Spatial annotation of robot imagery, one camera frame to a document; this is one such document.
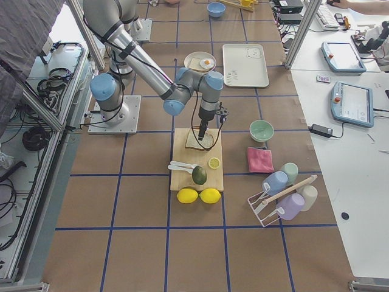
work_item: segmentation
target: toast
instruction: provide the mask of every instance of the toast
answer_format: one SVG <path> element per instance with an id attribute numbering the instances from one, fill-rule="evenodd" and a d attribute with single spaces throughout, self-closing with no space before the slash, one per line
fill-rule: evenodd
<path id="1" fill-rule="evenodd" d="M 194 131 L 195 135 L 196 135 L 196 138 L 198 139 L 199 137 L 199 131 L 195 130 Z M 200 144 L 204 147 L 204 148 L 210 148 L 212 147 L 213 145 L 213 136 L 211 134 L 207 134 L 205 132 L 205 135 L 204 135 L 204 138 L 202 141 L 199 141 Z M 187 137 L 187 141 L 185 143 L 185 148 L 190 148 L 190 149 L 196 149 L 196 150 L 201 150 L 201 151 L 204 151 L 205 149 L 202 148 L 200 145 L 199 145 L 199 142 L 195 139 L 195 137 L 193 136 L 193 132 L 192 130 L 189 130 L 189 133 L 188 133 L 188 137 Z"/>

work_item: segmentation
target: white tray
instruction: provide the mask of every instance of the white tray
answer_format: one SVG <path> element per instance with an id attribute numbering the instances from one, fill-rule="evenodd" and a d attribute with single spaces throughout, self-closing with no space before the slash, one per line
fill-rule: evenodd
<path id="1" fill-rule="evenodd" d="M 238 87 L 267 87 L 265 55 L 260 44 L 223 45 L 224 84 Z"/>

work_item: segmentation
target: lemon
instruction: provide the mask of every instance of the lemon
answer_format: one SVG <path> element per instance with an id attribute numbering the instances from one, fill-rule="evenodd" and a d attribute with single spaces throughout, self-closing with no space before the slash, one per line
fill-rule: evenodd
<path id="1" fill-rule="evenodd" d="M 220 160 L 219 158 L 212 157 L 211 159 L 208 160 L 208 166 L 211 169 L 218 169 L 220 166 Z"/>
<path id="2" fill-rule="evenodd" d="M 207 204 L 215 204 L 221 198 L 221 194 L 216 189 L 205 189 L 200 193 L 200 199 Z"/>
<path id="3" fill-rule="evenodd" d="M 178 191 L 177 193 L 177 199 L 183 203 L 183 204 L 190 204 L 196 201 L 198 198 L 199 194 L 197 193 L 196 190 L 189 189 L 189 188 L 184 188 Z"/>

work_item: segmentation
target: bread slice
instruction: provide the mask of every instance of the bread slice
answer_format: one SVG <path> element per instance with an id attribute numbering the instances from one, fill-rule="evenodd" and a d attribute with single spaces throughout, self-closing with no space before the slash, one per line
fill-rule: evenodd
<path id="1" fill-rule="evenodd" d="M 192 60 L 190 60 L 190 63 L 189 63 L 189 68 L 192 70 L 195 70 L 195 71 L 199 71 L 199 72 L 209 71 L 209 69 L 205 69 L 205 68 L 201 67 L 200 61 L 201 61 L 201 59 L 192 58 Z"/>
<path id="2" fill-rule="evenodd" d="M 199 137 L 199 131 L 195 130 L 194 131 L 195 135 L 196 135 L 196 138 L 198 139 Z M 204 148 L 210 148 L 212 147 L 213 145 L 213 136 L 211 134 L 207 134 L 205 132 L 205 135 L 204 135 L 204 138 L 202 141 L 199 141 L 200 144 L 204 147 Z M 187 141 L 185 143 L 185 148 L 190 148 L 190 149 L 196 149 L 196 150 L 205 150 L 204 148 L 202 148 L 200 145 L 199 145 L 199 142 L 196 141 L 195 137 L 193 136 L 193 132 L 192 130 L 190 129 L 189 130 L 189 133 L 188 133 L 188 137 L 187 137 Z"/>

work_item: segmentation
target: computer mouse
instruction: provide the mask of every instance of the computer mouse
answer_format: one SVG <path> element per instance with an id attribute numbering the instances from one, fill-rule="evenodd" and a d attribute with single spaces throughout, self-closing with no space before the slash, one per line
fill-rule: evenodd
<path id="1" fill-rule="evenodd" d="M 327 4 L 331 5 L 331 6 L 334 6 L 334 2 L 336 3 L 340 3 L 340 0 L 327 0 Z"/>

